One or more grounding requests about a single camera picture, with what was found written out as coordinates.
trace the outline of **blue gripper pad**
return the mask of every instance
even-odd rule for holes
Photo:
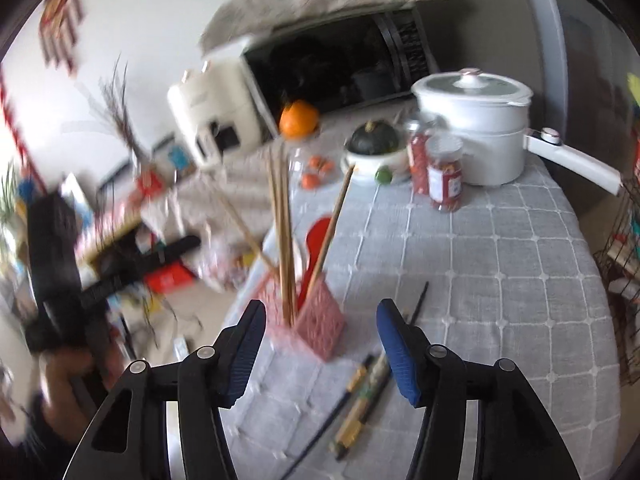
[[[380,341],[385,348],[391,370],[396,378],[398,389],[415,408],[420,403],[421,392],[418,387],[415,349],[412,348],[411,332],[417,327],[408,326],[393,300],[382,300],[378,304],[376,323]]]
[[[228,389],[225,397],[230,404],[235,403],[244,395],[249,376],[254,368],[255,357],[264,336],[267,323],[264,305],[261,301],[251,300],[245,312],[253,309],[255,309],[255,314],[244,332],[244,337],[239,342],[238,350],[229,366]]]

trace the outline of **orange pumpkin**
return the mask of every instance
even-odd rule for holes
[[[304,139],[316,130],[319,117],[318,110],[306,101],[294,101],[280,115],[280,133],[287,140]]]

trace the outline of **pink basket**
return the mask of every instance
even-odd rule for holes
[[[293,326],[282,317],[280,284],[267,274],[254,297],[264,303],[267,311],[266,334],[280,348],[311,352],[328,361],[344,327],[344,314],[320,274],[314,288],[306,296]]]

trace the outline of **checkered tablecloth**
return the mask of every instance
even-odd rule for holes
[[[380,108],[378,115],[392,112]],[[348,121],[328,122],[321,137],[333,129],[344,138],[372,115],[361,110]],[[338,188],[296,192],[297,240],[331,211]],[[616,344],[604,288],[571,206],[533,155],[516,182],[465,187],[463,202],[459,211],[442,214],[414,196],[408,183],[350,187],[325,267],[347,320],[335,358],[322,364],[277,351],[265,338],[245,395],[223,413],[240,480],[278,478],[336,403],[356,364],[380,347],[380,299],[413,308],[425,280],[430,288],[417,324],[429,340],[469,361],[513,359],[581,476],[609,477],[620,418]],[[273,237],[266,249],[275,252]],[[228,324],[238,320],[263,272],[260,264],[252,270]],[[467,413],[464,479],[473,471],[474,402]],[[333,459],[327,437],[294,478],[404,479],[422,416],[390,384],[348,460]]]

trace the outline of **metal wire basket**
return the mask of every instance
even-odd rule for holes
[[[623,182],[622,202],[604,248],[594,254],[607,291],[620,379],[640,379],[640,185]]]

